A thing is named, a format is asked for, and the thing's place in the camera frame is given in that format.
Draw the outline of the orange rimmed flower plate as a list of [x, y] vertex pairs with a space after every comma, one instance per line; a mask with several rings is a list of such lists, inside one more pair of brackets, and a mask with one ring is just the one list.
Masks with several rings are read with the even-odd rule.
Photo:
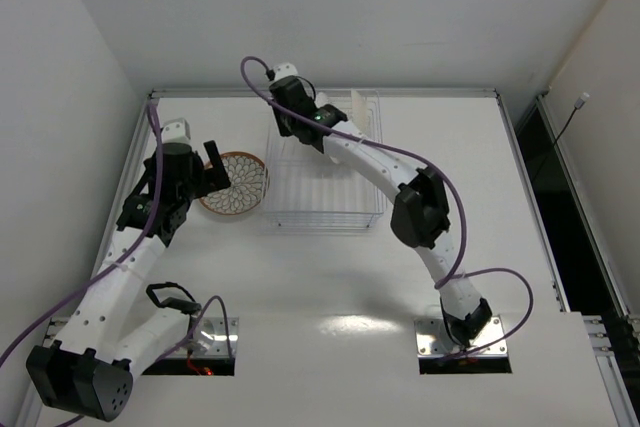
[[370, 133], [368, 106], [365, 98], [357, 91], [352, 89], [351, 95], [351, 119], [355, 126], [365, 135]]

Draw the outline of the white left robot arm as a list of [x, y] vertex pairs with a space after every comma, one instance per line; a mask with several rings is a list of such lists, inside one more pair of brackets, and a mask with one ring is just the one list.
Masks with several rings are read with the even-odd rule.
[[148, 276], [194, 200], [229, 187], [215, 141], [202, 161], [189, 141], [165, 141], [144, 162], [126, 197], [94, 283], [48, 347], [34, 347], [28, 374], [43, 404], [110, 422], [132, 394], [137, 378], [187, 338], [201, 306], [168, 298], [129, 334], [123, 328], [139, 292], [153, 290]]

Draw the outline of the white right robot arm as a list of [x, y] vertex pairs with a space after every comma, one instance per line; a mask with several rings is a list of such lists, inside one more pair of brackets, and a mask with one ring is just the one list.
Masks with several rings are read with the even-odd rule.
[[331, 104], [319, 105], [296, 74], [271, 74], [269, 92], [279, 133], [295, 137], [332, 161], [344, 164], [377, 187], [393, 203], [391, 230], [414, 249], [427, 267], [445, 328], [465, 349], [492, 316], [488, 301], [465, 277], [466, 216], [460, 215], [461, 241], [454, 246], [445, 181], [424, 161], [413, 165], [377, 145], [347, 114]]

